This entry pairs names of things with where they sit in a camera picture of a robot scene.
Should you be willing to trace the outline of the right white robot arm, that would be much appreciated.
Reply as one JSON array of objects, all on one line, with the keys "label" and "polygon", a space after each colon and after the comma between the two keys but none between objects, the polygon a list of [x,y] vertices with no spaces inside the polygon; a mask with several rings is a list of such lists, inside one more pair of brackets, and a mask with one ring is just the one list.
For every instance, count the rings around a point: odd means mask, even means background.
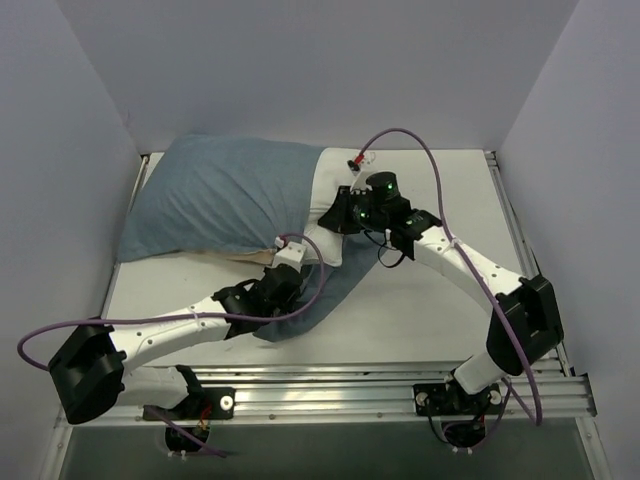
[{"label": "right white robot arm", "polygon": [[483,389],[522,374],[564,338],[555,292],[544,276],[527,279],[465,245],[442,219],[412,207],[392,172],[369,174],[360,188],[339,186],[319,224],[339,234],[384,234],[405,258],[440,273],[489,313],[484,350],[457,367],[443,390],[455,412],[469,411]]}]

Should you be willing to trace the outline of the white pillow insert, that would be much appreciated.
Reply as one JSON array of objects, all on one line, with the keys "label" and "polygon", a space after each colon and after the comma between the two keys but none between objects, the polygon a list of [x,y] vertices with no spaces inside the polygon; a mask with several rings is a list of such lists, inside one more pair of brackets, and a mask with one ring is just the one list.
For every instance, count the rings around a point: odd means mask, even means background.
[{"label": "white pillow insert", "polygon": [[319,225],[320,218],[332,206],[340,186],[351,186],[355,175],[347,162],[357,149],[326,148],[317,161],[311,187],[308,220],[304,235],[319,248],[323,262],[330,267],[342,265],[343,236]]}]

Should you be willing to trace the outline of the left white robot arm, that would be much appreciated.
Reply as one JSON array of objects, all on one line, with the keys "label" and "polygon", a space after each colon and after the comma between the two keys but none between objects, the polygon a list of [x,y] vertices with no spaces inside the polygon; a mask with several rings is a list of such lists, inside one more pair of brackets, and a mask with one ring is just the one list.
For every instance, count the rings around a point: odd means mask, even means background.
[{"label": "left white robot arm", "polygon": [[156,408],[172,420],[197,419],[216,403],[193,370],[152,361],[255,332],[295,310],[303,283],[301,269],[282,264],[153,323],[77,327],[48,363],[67,421],[83,424],[116,405],[138,406],[145,418]]}]

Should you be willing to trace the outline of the blue striped pillowcase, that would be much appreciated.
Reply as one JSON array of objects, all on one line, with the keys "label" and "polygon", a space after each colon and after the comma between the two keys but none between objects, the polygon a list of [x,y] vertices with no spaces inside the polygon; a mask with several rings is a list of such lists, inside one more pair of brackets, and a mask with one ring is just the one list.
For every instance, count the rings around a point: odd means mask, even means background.
[{"label": "blue striped pillowcase", "polygon": [[272,264],[276,251],[274,249],[258,250],[248,253],[229,253],[218,252],[213,250],[193,250],[193,254],[206,255],[213,258],[224,259],[227,261],[235,261],[241,263],[251,263],[262,266]]}]

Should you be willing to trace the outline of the blue-grey pillowcase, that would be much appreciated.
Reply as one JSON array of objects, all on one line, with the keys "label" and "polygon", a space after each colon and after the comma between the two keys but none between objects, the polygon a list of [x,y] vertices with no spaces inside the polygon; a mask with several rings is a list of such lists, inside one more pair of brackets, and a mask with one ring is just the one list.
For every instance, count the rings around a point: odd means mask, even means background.
[{"label": "blue-grey pillowcase", "polygon": [[[315,167],[326,148],[209,135],[174,140],[126,217],[118,262],[193,250],[248,253],[274,249],[279,234],[304,234]],[[258,339],[278,342],[310,331],[377,262],[376,246],[362,234],[343,236],[340,267],[325,264],[310,238],[304,244],[308,285],[323,292],[301,315],[261,326]]]}]

